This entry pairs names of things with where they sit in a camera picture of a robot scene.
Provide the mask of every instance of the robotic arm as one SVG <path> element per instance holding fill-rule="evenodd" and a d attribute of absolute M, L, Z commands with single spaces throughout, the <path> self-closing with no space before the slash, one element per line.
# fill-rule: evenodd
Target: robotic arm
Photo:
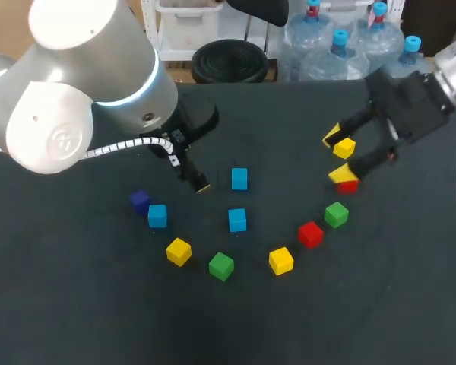
<path fill-rule="evenodd" d="M 207 187 L 188 160 L 195 129 L 144 31 L 124 0 L 35 0 L 36 42 L 13 63 L 0 55 L 0 150 L 36 173 L 57 173 L 80 159 L 122 147 L 158 144 L 179 178 Z M 96 103 L 124 131 L 143 138 L 90 151 Z"/>
<path fill-rule="evenodd" d="M 401 143 L 414 143 L 448 122 L 449 114 L 456 109 L 456 41 L 436 55 L 432 74 L 414 72 L 396 81 L 381 68 L 365 80 L 368 103 L 356 115 L 336 124 L 324 142 L 333 147 L 375 121 L 381 133 L 380 145 L 331 173 L 336 183 L 364 178 L 385 161 L 396 160 Z"/>

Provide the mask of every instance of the water bottle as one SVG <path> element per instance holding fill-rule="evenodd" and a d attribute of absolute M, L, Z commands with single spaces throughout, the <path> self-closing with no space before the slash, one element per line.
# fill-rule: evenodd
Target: water bottle
<path fill-rule="evenodd" d="M 414 71 L 421 74 L 429 74 L 431 65 L 429 61 L 419 53 L 421 40 L 418 36 L 408 36 L 405 39 L 404 52 L 395 61 L 385 65 L 386 71 L 393 78 L 405 78 Z"/>
<path fill-rule="evenodd" d="M 368 75 L 369 60 L 347 47 L 348 32 L 335 30 L 331 48 L 315 49 L 302 62 L 302 80 L 357 80 Z"/>
<path fill-rule="evenodd" d="M 332 23 L 319 14 L 320 0 L 307 0 L 307 12 L 294 16 L 283 30 L 280 44 L 279 80 L 298 81 L 301 61 L 316 46 L 331 41 Z"/>
<path fill-rule="evenodd" d="M 358 21 L 352 44 L 365 53 L 370 61 L 370 72 L 381 68 L 384 64 L 394 61 L 402 52 L 404 34 L 398 25 L 385 21 L 387 4 L 373 4 L 375 20 L 369 26 L 368 19 Z"/>

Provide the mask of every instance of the black table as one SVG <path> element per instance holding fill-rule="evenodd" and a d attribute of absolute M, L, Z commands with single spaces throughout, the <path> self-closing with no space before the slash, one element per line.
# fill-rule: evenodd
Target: black table
<path fill-rule="evenodd" d="M 341 197 L 327 174 L 343 161 L 321 139 L 362 106 L 363 83 L 182 90 L 220 110 L 190 152 L 212 183 L 200 195 L 147 148 L 57 176 L 0 155 L 0 364 L 456 364 L 456 115 Z M 96 129 L 96 146 L 125 138 Z M 234 166 L 246 193 L 230 190 Z M 165 232 L 135 215 L 139 189 L 167 204 Z M 297 227 L 337 200 L 348 222 L 305 249 Z M 229 233 L 230 208 L 248 232 Z M 183 268 L 166 259 L 176 237 L 192 245 Z M 295 266 L 276 277 L 282 246 Z M 235 260 L 225 283 L 207 269 L 218 251 Z"/>

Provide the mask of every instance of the dark blue cube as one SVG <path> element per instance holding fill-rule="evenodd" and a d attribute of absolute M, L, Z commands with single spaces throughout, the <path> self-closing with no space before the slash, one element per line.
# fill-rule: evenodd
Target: dark blue cube
<path fill-rule="evenodd" d="M 151 205 L 149 209 L 149 227 L 167 227 L 167 207 L 165 205 Z"/>
<path fill-rule="evenodd" d="M 130 201 L 134 205 L 135 212 L 138 215 L 146 216 L 149 214 L 150 196 L 144 190 L 131 194 Z"/>
<path fill-rule="evenodd" d="M 247 190 L 249 188 L 249 171 L 246 168 L 234 167 L 231 169 L 231 189 Z"/>
<path fill-rule="evenodd" d="M 230 232 L 246 231 L 246 213 L 245 209 L 231 209 L 228 211 L 228 221 L 230 223 Z"/>

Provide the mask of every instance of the blue bottle cap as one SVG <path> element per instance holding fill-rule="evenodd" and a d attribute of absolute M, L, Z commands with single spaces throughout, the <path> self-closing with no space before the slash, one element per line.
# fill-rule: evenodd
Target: blue bottle cap
<path fill-rule="evenodd" d="M 387 4 L 384 2 L 376 2 L 373 4 L 373 12 L 377 17 L 381 17 L 382 15 L 385 15 L 387 12 Z"/>
<path fill-rule="evenodd" d="M 348 32 L 345 29 L 336 29 L 333 33 L 333 44 L 335 46 L 346 46 L 348 41 Z"/>
<path fill-rule="evenodd" d="M 417 51 L 419 51 L 421 43 L 422 43 L 422 40 L 420 40 L 420 38 L 418 36 L 408 36 L 405 39 L 404 51 L 417 52 Z"/>

